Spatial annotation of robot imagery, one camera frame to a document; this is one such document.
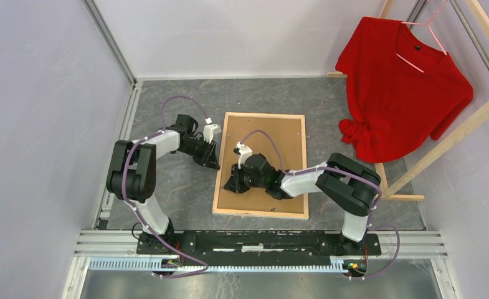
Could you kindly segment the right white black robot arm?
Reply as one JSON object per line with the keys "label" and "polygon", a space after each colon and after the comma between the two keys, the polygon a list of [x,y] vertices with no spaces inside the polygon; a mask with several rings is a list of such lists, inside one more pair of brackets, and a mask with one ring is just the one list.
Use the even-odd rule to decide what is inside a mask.
{"label": "right white black robot arm", "polygon": [[263,189],[276,200],[323,193],[344,211],[341,249],[356,254],[365,245],[371,212],[382,198],[380,184],[376,172],[339,153],[312,168],[293,170],[276,169],[264,155],[253,154],[232,165],[223,188],[236,194]]}

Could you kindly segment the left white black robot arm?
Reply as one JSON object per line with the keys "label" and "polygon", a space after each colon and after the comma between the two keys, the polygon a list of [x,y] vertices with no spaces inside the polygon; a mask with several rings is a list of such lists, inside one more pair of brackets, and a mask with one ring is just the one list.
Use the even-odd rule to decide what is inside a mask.
{"label": "left white black robot arm", "polygon": [[106,189],[122,200],[138,218],[142,230],[153,235],[152,246],[161,254],[176,245],[172,222],[155,198],[157,160],[177,152],[189,155],[204,167],[219,170],[214,137],[219,125],[206,119],[199,123],[189,115],[179,114],[175,124],[139,140],[118,140],[108,169]]}

